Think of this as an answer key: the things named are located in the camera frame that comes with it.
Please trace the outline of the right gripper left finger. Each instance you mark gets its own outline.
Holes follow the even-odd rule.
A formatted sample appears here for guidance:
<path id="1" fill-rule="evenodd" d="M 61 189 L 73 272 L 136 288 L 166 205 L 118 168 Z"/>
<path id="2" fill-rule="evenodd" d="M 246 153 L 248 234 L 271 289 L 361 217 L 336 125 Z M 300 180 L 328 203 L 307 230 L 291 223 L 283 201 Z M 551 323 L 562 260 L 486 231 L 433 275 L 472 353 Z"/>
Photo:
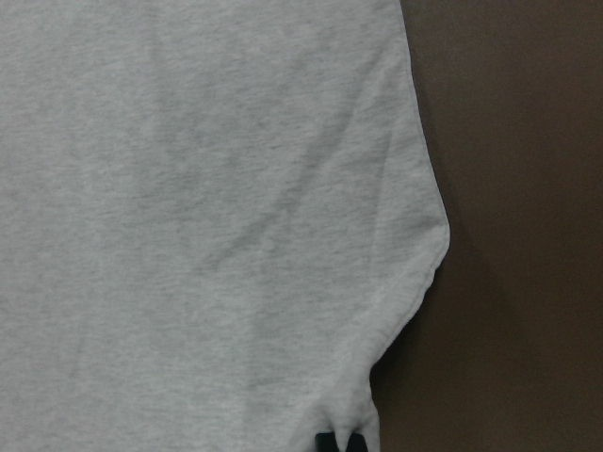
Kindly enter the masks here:
<path id="1" fill-rule="evenodd" d="M 315 436 L 315 449 L 317 452 L 338 452 L 334 433 L 320 432 Z"/>

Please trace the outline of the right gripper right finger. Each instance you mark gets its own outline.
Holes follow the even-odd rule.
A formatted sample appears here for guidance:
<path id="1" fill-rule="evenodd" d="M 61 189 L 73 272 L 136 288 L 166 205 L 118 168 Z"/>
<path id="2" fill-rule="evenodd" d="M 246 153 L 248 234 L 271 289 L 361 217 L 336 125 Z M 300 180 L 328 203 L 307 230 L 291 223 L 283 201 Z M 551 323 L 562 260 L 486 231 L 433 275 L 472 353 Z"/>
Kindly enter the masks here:
<path id="1" fill-rule="evenodd" d="M 368 452 L 365 436 L 359 432 L 353 432 L 349 437 L 346 452 Z"/>

